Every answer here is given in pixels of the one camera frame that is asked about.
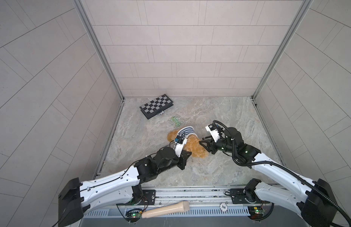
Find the brown teddy bear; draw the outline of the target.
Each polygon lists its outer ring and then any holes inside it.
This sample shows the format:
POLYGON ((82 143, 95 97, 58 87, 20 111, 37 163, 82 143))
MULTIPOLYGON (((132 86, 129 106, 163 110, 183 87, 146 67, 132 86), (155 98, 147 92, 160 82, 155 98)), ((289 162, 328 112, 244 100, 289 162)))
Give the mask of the brown teddy bear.
MULTIPOLYGON (((173 141, 178 135, 178 131, 174 130, 168 133, 168 142, 173 141)), ((192 152, 194 158, 206 158, 208 157, 208 151, 199 144, 200 139, 195 134, 190 134, 187 138, 187 143, 184 145, 183 150, 192 152)))

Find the blue white striped sweater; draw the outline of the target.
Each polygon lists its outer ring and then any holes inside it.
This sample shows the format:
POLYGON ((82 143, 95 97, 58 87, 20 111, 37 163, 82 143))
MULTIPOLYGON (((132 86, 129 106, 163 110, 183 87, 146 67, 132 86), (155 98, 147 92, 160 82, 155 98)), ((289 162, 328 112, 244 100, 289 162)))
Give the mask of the blue white striped sweater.
POLYGON ((177 132, 177 136, 180 136, 183 138, 188 138, 190 135, 197 136, 195 131, 194 131, 194 127, 192 127, 192 126, 184 127, 177 132))

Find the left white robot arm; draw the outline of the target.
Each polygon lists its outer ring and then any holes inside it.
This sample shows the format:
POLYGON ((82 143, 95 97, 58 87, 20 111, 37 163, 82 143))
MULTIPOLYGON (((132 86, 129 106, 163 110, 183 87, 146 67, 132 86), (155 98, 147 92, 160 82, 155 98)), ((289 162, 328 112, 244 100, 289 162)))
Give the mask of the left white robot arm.
POLYGON ((177 154, 173 148, 164 147, 154 157, 146 156, 118 173, 91 181, 81 182, 77 177, 69 180, 58 196, 57 225, 69 226, 108 205, 140 202, 142 183, 175 166, 184 170, 191 154, 185 150, 177 154))

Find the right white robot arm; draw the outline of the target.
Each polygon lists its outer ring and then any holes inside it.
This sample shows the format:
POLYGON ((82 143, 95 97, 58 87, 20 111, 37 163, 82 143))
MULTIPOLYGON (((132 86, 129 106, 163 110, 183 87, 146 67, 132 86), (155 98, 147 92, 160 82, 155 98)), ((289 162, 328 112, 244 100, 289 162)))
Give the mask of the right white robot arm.
POLYGON ((241 133, 233 127, 221 128, 213 123, 206 126, 210 135, 200 141, 211 154, 222 151, 230 155, 238 166, 252 168, 281 186, 276 188, 252 179, 245 187, 246 195, 253 200, 269 201, 295 212, 311 227, 334 227, 337 214, 332 188, 323 179, 314 181, 276 163, 259 149, 245 144, 241 133))

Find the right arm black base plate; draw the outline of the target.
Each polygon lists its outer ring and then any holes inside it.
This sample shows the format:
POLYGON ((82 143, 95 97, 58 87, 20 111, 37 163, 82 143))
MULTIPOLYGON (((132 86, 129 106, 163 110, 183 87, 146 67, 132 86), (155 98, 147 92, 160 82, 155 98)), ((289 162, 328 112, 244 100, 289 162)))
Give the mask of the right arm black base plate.
POLYGON ((244 204, 245 206, 259 206, 262 203, 271 205, 268 201, 262 201, 258 198, 255 191, 246 190, 245 188, 234 188, 226 191, 224 193, 226 196, 230 197, 233 204, 244 204))

